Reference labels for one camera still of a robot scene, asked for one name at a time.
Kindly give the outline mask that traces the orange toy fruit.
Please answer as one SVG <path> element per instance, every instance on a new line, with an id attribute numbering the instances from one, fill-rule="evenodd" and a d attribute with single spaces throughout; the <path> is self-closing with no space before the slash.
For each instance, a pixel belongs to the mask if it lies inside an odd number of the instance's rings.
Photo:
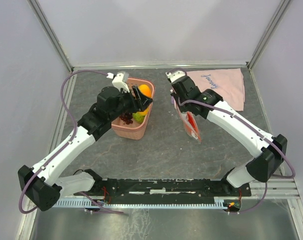
<path id="1" fill-rule="evenodd" d="M 152 90 L 151 90 L 151 88 L 150 88 L 147 84 L 141 84 L 141 85 L 139 85 L 139 86 L 138 86 L 138 89 L 139 89 L 139 91 L 140 91 L 143 95 L 145 95 L 145 96 L 147 96 L 147 97 L 149 97 L 149 98 L 152 97 Z"/>

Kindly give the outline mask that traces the green custard apple toy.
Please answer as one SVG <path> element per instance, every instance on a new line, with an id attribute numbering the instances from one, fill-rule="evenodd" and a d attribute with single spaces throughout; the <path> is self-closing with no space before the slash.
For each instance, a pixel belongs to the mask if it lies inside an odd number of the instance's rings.
<path id="1" fill-rule="evenodd" d="M 145 115 L 141 115 L 139 112 L 133 113 L 132 117 L 138 124 L 142 124 L 145 120 Z"/>

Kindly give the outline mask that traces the clear zip top bag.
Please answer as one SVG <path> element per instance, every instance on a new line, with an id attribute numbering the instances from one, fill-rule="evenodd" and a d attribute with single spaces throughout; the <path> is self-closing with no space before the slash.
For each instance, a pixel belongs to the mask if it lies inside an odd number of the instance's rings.
<path id="1" fill-rule="evenodd" d="M 171 103 L 173 104 L 174 108 L 176 109 L 179 118 L 182 120 L 183 127 L 185 132 L 194 140 L 196 140 L 198 143 L 201 143 L 201 135 L 199 132 L 198 125 L 195 120 L 195 116 L 191 112 L 181 112 L 179 109 L 178 104 L 176 103 L 176 100 L 174 97 L 171 97 Z"/>

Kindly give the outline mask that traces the pink plastic perforated basket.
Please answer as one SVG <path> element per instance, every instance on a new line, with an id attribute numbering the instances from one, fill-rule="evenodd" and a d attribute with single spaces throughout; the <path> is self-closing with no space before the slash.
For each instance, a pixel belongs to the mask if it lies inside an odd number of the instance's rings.
<path id="1" fill-rule="evenodd" d="M 146 79 L 129 77 L 127 80 L 127 85 L 131 88 L 133 85 L 147 85 L 151 90 L 151 97 L 154 98 L 155 95 L 155 85 Z M 144 134 L 148 125 L 149 117 L 152 111 L 153 104 L 149 105 L 148 113 L 145 116 L 143 122 L 141 124 L 137 123 L 133 120 L 131 124 L 125 124 L 119 117 L 115 119 L 111 123 L 111 128 L 114 132 L 122 138 L 132 139 L 132 140 L 140 140 Z"/>

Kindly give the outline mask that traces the watermelon slice toy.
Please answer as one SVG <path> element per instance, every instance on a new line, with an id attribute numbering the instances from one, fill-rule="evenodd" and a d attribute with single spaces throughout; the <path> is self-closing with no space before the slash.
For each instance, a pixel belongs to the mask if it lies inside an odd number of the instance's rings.
<path id="1" fill-rule="evenodd" d="M 185 123 L 185 130 L 187 134 L 200 143 L 201 136 L 200 136 L 199 128 L 194 118 L 194 115 L 191 112 L 186 113 L 186 121 L 187 122 Z"/>

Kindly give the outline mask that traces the yellow toy mango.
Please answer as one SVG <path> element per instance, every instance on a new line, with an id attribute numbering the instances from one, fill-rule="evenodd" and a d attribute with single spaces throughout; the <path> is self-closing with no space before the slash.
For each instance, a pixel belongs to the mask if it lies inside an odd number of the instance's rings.
<path id="1" fill-rule="evenodd" d="M 138 111 L 137 113 L 141 116 L 146 116 L 149 112 L 149 107 L 147 107 L 144 111 Z"/>

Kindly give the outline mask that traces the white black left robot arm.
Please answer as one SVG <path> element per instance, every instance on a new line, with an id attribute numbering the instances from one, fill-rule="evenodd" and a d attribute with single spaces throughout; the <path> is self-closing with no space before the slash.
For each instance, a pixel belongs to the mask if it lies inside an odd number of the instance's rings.
<path id="1" fill-rule="evenodd" d="M 87 113 L 74 126 L 69 136 L 47 157 L 32 167 L 18 170 L 22 195 L 41 211 L 47 211 L 61 198 L 80 192 L 97 195 L 102 190 L 101 177 L 91 169 L 61 177 L 61 173 L 85 149 L 97 142 L 124 113 L 145 111 L 153 102 L 152 91 L 134 85 L 129 91 L 114 86 L 104 87 Z"/>

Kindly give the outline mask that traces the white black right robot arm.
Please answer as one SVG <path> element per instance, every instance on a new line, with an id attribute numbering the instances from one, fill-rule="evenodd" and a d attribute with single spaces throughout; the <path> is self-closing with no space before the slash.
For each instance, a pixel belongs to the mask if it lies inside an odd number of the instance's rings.
<path id="1" fill-rule="evenodd" d="M 252 181 L 266 183 L 284 162 L 287 139 L 273 136 L 242 117 L 212 89 L 200 91 L 194 81 L 178 71 L 168 76 L 171 96 L 177 108 L 218 125 L 241 143 L 252 156 L 251 160 L 230 170 L 221 182 L 221 191 L 228 196 Z"/>

